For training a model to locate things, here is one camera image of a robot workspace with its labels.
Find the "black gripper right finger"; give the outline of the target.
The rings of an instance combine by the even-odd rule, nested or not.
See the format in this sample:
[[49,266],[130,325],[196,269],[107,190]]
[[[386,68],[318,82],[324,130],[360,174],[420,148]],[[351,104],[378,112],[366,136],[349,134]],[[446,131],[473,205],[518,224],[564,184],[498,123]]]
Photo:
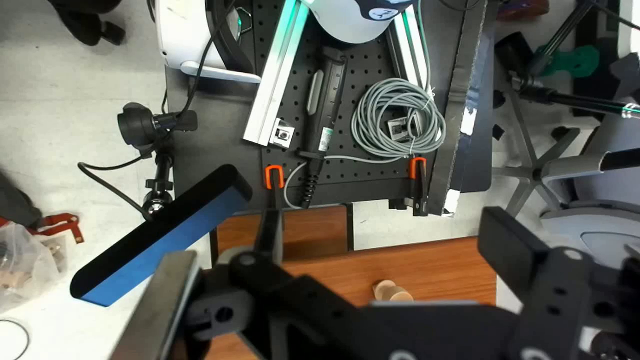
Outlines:
[[509,360],[578,360],[594,262],[550,248],[506,209],[482,209],[477,249],[522,308],[506,339]]

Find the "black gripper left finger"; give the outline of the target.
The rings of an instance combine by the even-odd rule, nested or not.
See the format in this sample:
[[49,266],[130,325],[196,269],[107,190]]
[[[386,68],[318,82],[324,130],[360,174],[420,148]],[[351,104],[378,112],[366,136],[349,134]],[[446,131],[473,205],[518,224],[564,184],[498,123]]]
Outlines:
[[154,269],[107,360],[201,360],[210,341],[235,333],[250,352],[267,360],[272,350],[267,315],[241,274],[278,269],[251,249],[228,263],[201,269],[196,253],[170,251]]

